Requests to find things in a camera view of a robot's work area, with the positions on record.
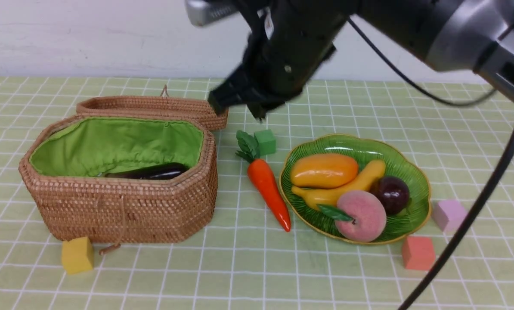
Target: green fabric lining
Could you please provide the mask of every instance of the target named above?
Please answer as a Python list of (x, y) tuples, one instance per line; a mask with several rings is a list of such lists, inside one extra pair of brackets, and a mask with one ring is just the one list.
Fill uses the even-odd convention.
[(51, 135), (29, 158), (50, 177), (96, 177), (177, 162), (194, 167), (204, 133), (187, 121), (84, 118)]

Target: basket loop handle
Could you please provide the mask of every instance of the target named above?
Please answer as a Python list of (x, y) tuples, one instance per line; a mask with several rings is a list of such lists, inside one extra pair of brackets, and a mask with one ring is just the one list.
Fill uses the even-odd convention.
[(167, 84), (163, 86), (163, 90), (161, 91), (161, 94), (159, 94), (160, 97), (163, 97), (163, 94), (167, 95), (167, 98), (169, 98), (169, 93), (167, 93)]

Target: yellow cube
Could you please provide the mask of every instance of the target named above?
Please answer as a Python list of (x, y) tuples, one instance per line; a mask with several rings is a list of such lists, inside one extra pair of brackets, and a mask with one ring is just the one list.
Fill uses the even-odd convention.
[(62, 242), (62, 266), (68, 274), (94, 268), (94, 249), (88, 237)]

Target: red cube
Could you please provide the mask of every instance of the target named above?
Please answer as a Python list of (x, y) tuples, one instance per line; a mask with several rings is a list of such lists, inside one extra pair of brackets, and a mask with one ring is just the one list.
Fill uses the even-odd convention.
[(433, 242), (428, 237), (408, 236), (401, 253), (406, 269), (429, 271), (437, 259)]

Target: toy carrot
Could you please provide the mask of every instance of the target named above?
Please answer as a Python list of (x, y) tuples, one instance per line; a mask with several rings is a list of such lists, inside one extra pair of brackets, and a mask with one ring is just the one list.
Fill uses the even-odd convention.
[(276, 178), (269, 164), (260, 158), (259, 143), (247, 132), (238, 130), (236, 132), (238, 146), (236, 155), (249, 163), (247, 175), (253, 186), (257, 189), (267, 206), (272, 211), (282, 228), (289, 232), (291, 230), (290, 214), (278, 187)]

